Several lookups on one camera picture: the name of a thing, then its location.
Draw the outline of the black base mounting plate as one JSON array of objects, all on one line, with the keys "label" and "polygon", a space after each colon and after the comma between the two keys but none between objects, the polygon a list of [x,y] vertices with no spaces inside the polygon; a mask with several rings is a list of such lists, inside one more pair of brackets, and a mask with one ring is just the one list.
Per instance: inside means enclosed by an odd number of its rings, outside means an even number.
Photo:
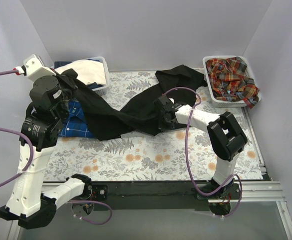
[{"label": "black base mounting plate", "polygon": [[90,200],[113,210],[208,211],[209,200],[219,203],[223,198],[200,196],[191,181],[96,181]]}]

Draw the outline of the blue plaid shirt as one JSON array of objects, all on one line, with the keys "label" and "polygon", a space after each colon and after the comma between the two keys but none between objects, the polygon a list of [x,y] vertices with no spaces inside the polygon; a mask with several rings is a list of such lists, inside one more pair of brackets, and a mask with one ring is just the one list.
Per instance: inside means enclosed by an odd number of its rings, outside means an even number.
[{"label": "blue plaid shirt", "polygon": [[69,117],[63,121],[63,129],[59,133],[62,138],[94,138],[88,130],[81,104],[76,101],[68,103]]}]

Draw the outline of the black long sleeve shirt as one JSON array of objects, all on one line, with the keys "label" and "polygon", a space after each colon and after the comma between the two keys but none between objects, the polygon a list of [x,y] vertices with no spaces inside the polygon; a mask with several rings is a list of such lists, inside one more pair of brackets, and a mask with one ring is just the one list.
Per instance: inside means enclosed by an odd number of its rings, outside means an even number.
[{"label": "black long sleeve shirt", "polygon": [[174,101],[194,105],[196,96],[189,89],[196,91],[207,86],[204,75],[185,65],[155,73],[158,83],[134,96],[121,110],[113,109],[101,96],[77,79],[74,70],[66,70],[65,75],[73,81],[78,89],[74,97],[81,104],[88,130],[93,139],[100,141],[119,138],[131,131],[140,131],[152,136],[158,129],[158,111],[154,101],[162,94]]}]

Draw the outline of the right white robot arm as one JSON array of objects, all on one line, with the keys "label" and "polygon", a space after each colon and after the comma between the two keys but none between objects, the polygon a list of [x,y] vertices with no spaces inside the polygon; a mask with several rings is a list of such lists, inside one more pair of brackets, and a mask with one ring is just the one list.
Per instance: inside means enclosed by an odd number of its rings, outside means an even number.
[{"label": "right white robot arm", "polygon": [[234,182],[234,170],[240,153],[248,139],[234,115],[228,111],[223,114],[209,113],[195,106],[172,102],[162,95],[154,101],[159,114],[159,129],[172,130],[181,125],[197,128],[208,134],[217,163],[211,182],[198,187],[191,173],[188,156],[188,137],[185,137],[185,157],[188,173],[199,195],[203,197],[225,198]]}]

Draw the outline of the floral patterned table mat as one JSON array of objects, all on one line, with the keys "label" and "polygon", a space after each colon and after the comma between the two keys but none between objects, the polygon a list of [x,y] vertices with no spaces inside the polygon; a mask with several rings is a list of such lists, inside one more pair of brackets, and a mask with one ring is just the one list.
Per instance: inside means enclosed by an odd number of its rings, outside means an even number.
[{"label": "floral patterned table mat", "polygon": [[[155,71],[111,72],[110,87],[102,96],[117,110],[138,93],[158,83]],[[247,117],[241,108],[215,108],[208,87],[199,87],[198,109],[222,114],[231,112],[244,130],[248,143],[240,153],[235,173],[241,180],[262,180],[261,160],[251,135]],[[188,135],[189,164],[195,180],[208,181],[216,169],[215,155],[208,134],[194,127]],[[63,182],[73,174],[84,174],[93,181],[186,181],[185,129],[149,136],[131,132],[121,138],[98,141],[90,138],[58,140],[44,181]]]}]

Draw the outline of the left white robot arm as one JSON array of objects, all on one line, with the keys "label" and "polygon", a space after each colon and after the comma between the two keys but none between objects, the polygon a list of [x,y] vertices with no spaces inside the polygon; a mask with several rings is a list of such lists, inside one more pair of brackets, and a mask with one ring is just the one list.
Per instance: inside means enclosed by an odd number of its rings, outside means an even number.
[{"label": "left white robot arm", "polygon": [[92,195],[90,178],[75,174],[58,187],[42,192],[45,170],[57,143],[63,120],[68,118],[67,100],[76,91],[74,81],[63,75],[42,76],[34,81],[31,103],[21,127],[18,178],[0,218],[24,229],[47,226],[56,211],[73,198],[87,200]]}]

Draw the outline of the left white plastic basket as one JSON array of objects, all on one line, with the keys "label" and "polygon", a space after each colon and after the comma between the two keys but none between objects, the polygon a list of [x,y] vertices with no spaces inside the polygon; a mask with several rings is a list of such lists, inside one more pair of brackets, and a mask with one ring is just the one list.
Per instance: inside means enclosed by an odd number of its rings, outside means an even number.
[{"label": "left white plastic basket", "polygon": [[105,95],[110,86],[108,65],[102,56],[75,61],[55,61],[53,69],[59,74],[73,69],[77,73],[77,79],[100,96]]}]

